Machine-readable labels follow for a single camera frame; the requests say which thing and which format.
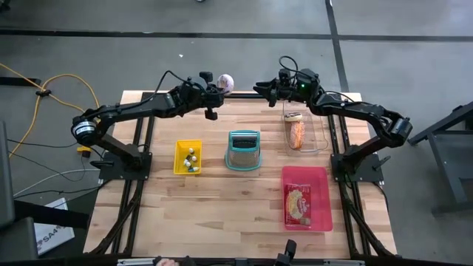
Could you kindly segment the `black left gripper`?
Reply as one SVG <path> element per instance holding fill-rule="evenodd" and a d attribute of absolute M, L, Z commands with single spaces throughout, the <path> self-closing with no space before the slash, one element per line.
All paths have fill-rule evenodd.
<path fill-rule="evenodd" d="M 212 72 L 199 72 L 198 77 L 188 77 L 179 88 L 182 104 L 178 107 L 178 116 L 196 109 L 205 108 L 205 118 L 217 120 L 218 114 L 214 108 L 224 104 L 227 87 L 224 84 L 212 83 Z"/>

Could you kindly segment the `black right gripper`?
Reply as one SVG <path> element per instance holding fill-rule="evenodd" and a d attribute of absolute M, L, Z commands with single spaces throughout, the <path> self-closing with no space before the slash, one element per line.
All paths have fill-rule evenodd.
<path fill-rule="evenodd" d="M 253 86 L 257 93 L 269 93 L 269 107 L 274 107 L 279 100 L 311 102 L 321 94 L 319 75 L 305 68 L 295 71 L 292 75 L 289 69 L 279 70 L 279 80 L 258 81 Z"/>

